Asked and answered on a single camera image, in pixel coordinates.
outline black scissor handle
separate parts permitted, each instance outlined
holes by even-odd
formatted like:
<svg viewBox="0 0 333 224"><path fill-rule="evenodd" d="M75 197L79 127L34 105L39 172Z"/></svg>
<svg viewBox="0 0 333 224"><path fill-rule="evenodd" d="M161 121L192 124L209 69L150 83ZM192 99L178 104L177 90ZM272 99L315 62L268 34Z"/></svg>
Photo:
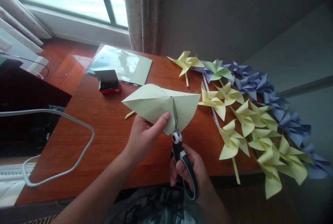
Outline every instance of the black scissor handle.
<svg viewBox="0 0 333 224"><path fill-rule="evenodd" d="M174 152L174 150L172 148L171 152L170 152L170 160L172 159L172 157L175 154L176 153ZM193 192L191 191L190 186L187 183L187 181L183 178L184 189L185 189L185 192L186 192L187 196L190 198L190 200L196 201L199 197L199 186L198 186L198 181L197 181L197 178L195 176L192 164L190 163L190 160L188 159L187 154L185 153L184 150L182 150L180 152L180 154L175 155L174 158L175 158L174 159L175 164L179 160L181 160L185 164L186 169L187 169L187 171L190 175L191 181L192 181Z"/></svg>

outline red box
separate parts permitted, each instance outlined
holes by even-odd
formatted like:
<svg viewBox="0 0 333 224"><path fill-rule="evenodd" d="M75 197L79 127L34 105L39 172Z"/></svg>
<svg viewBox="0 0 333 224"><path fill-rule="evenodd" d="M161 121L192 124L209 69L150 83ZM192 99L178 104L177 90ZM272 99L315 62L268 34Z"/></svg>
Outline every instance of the red box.
<svg viewBox="0 0 333 224"><path fill-rule="evenodd" d="M102 94L108 94L108 93L114 93L114 92L121 91L120 83L119 83L116 71L114 69L95 71L95 75L100 82L98 90ZM102 89L103 86L106 86L106 87L113 86L114 87L114 85L116 86L115 88Z"/></svg>

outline yellow pinwheel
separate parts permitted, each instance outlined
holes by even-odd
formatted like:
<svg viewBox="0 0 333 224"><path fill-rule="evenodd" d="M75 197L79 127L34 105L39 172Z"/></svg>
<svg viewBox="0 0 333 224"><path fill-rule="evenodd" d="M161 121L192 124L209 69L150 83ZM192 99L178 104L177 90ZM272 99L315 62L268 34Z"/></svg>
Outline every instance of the yellow pinwheel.
<svg viewBox="0 0 333 224"><path fill-rule="evenodd" d="M215 96L219 99L224 99L226 106L233 104L235 101L244 104L242 93L232 89L231 82L228 82L226 85L222 84L222 88L217 87L215 84L214 86L218 89Z"/></svg>
<svg viewBox="0 0 333 224"><path fill-rule="evenodd" d="M251 116L256 127L268 127L270 130L278 130L278 123L267 113L268 110L274 108L273 106L264 106L259 108L251 101L250 105L252 110L256 113Z"/></svg>
<svg viewBox="0 0 333 224"><path fill-rule="evenodd" d="M249 142L249 146L257 150L265 151L273 145L270 137L278 137L281 135L273 130L256 128L251 132L251 136L252 141Z"/></svg>
<svg viewBox="0 0 333 224"><path fill-rule="evenodd" d="M243 136L247 137L254 130L254 122L251 117L256 114L249 109L249 100L241 105L236 111L232 107L231 110L242 124Z"/></svg>
<svg viewBox="0 0 333 224"><path fill-rule="evenodd" d="M281 158L289 164L289 167L293 173L292 177L296 180L298 185L301 185L302 182L306 179L308 171L300 159L313 164L312 160L307 156L307 154L291 147L283 135L281 138L279 152Z"/></svg>
<svg viewBox="0 0 333 224"><path fill-rule="evenodd" d="M220 160L232 159L233 168L235 170L237 183L240 185L239 174L236 166L235 155L238 153L238 149L241 149L247 156L250 156L249 149L247 147L247 142L244 137L235 131L235 121L236 119L229 122L223 128L220 128L217 122L217 128L224 141L224 146L220 154Z"/></svg>
<svg viewBox="0 0 333 224"><path fill-rule="evenodd" d="M278 174L278 170L275 167L281 166L282 162L279 161L279 158L279 151L276 149L275 146L272 145L257 160L259 166L266 175L266 199L269 199L273 195L280 192L282 189L282 183Z"/></svg>
<svg viewBox="0 0 333 224"><path fill-rule="evenodd" d="M175 64L177 64L183 69L179 76L185 74L187 86L188 86L187 71L190 69L190 67L192 66L201 67L201 68L205 67L197 57L188 57L190 53L191 53L190 51L184 51L183 54L181 54L181 56L178 58L178 60L174 60L168 57L171 61L173 61Z"/></svg>
<svg viewBox="0 0 333 224"><path fill-rule="evenodd" d="M224 118L225 118L224 103L217 97L209 98L209 95L212 95L212 93L209 93L205 90L203 82L201 82L201 95L202 95L202 102L199 102L198 105L213 107L215 109L216 113L224 121Z"/></svg>

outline curtain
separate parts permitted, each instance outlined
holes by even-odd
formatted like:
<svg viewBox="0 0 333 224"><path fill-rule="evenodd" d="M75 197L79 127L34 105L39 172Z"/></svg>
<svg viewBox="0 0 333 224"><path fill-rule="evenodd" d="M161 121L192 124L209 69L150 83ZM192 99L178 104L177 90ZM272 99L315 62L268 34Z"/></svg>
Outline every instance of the curtain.
<svg viewBox="0 0 333 224"><path fill-rule="evenodd" d="M43 50L40 38L52 36L18 0L0 0L0 27L35 53Z"/></svg>
<svg viewBox="0 0 333 224"><path fill-rule="evenodd" d="M125 0L132 49L159 54L159 29L163 0Z"/></svg>

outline wooden table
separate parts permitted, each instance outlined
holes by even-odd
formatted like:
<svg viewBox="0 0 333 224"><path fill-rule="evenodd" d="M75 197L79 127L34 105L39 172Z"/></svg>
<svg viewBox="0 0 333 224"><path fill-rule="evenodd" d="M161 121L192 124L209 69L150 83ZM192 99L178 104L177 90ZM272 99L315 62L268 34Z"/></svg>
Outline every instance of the wooden table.
<svg viewBox="0 0 333 224"><path fill-rule="evenodd" d="M178 77L181 68L167 58L130 52L153 60L146 83L154 83L162 88L181 92L201 93L200 85L203 81L201 73L190 70L188 72L190 88L186 88L185 76ZM119 155L127 143L135 118L133 115L125 120L125 115L131 110L121 101L139 87L121 82L121 88L121 93L103 95L98 91L97 78L89 74L84 75L65 113L95 129L96 136L93 143L73 172L38 187L25 186L16 205L77 196ZM239 106L237 102L233 104L234 109ZM225 122L219 119L220 125L224 126L234 118L230 107L227 107ZM236 131L242 133L238 121ZM183 142L201 155L210 176L234 173L231 159L219 160L223 140L210 107L197 107L193 119L182 131L182 136ZM40 182L73 167L90 137L90 130L62 117L30 180ZM171 147L171 137L162 133L149 155L133 171L124 189L168 183ZM255 161L255 152L250 147L249 149L250 157L242 151L236 156L239 172L259 169Z"/></svg>

